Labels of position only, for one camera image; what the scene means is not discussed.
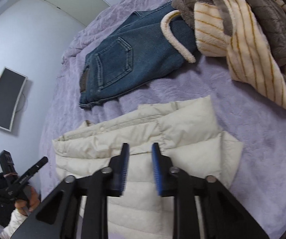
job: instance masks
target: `wall-mounted television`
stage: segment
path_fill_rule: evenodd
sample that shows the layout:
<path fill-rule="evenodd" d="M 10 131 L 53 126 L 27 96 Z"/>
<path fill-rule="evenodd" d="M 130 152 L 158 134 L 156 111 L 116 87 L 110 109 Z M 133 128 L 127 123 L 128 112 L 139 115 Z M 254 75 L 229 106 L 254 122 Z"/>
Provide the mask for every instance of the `wall-mounted television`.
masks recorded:
<path fill-rule="evenodd" d="M 9 68 L 0 76 L 0 128 L 11 131 L 16 108 L 27 77 Z"/>

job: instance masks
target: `leather patch on jeans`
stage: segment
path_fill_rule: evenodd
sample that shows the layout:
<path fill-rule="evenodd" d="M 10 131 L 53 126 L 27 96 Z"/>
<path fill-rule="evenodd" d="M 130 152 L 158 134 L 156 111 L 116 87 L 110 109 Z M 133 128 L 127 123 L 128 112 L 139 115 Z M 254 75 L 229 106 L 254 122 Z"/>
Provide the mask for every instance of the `leather patch on jeans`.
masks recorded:
<path fill-rule="evenodd" d="M 85 92 L 87 88 L 87 79 L 88 79 L 89 69 L 87 68 L 80 78 L 80 91 Z"/>

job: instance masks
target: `person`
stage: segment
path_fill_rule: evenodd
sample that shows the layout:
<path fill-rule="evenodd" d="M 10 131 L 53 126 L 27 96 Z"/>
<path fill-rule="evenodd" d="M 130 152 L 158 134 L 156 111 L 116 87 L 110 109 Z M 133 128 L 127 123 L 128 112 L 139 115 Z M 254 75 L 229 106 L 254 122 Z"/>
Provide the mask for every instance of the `person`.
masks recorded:
<path fill-rule="evenodd" d="M 30 199 L 30 208 L 29 211 L 32 212 L 40 204 L 39 195 L 36 192 L 35 188 L 31 188 L 31 199 Z M 24 211 L 24 207 L 27 206 L 27 202 L 21 199 L 18 199 L 15 202 L 16 209 L 11 214 L 11 220 L 7 227 L 3 229 L 0 233 L 1 239 L 10 239 L 18 227 L 24 222 L 27 218 L 27 213 Z"/>

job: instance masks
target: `lavender plush bedspread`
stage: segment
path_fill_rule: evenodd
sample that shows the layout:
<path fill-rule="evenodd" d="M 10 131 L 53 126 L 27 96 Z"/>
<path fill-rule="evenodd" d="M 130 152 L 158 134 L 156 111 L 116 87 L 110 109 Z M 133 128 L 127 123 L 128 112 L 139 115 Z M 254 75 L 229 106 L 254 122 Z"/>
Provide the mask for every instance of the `lavender plush bedspread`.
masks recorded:
<path fill-rule="evenodd" d="M 139 104 L 211 95 L 220 125 L 244 143 L 231 192 L 270 238 L 278 239 L 286 230 L 286 111 L 249 85 L 231 81 L 224 59 L 198 56 L 195 64 L 185 63 L 169 76 L 118 100 L 95 106 L 91 111 L 78 106 L 78 82 L 85 56 L 133 11 L 154 9 L 168 1 L 122 0 L 78 33 L 64 53 L 40 142 L 40 156 L 49 158 L 49 164 L 40 172 L 42 197 L 58 183 L 51 139 L 78 128 L 84 120 L 99 123 L 113 119 L 135 110 Z"/>

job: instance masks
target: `jeans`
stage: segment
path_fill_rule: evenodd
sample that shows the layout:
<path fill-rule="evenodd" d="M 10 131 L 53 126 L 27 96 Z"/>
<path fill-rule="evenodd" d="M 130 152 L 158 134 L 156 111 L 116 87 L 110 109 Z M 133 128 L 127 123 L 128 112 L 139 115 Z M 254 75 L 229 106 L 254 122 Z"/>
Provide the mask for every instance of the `jeans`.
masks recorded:
<path fill-rule="evenodd" d="M 81 108 L 101 105 L 181 67 L 185 59 L 160 28 L 162 18 L 173 10 L 169 2 L 155 10 L 133 12 L 86 56 Z M 178 41 L 194 52 L 195 36 L 185 21 L 176 17 L 170 27 Z"/>

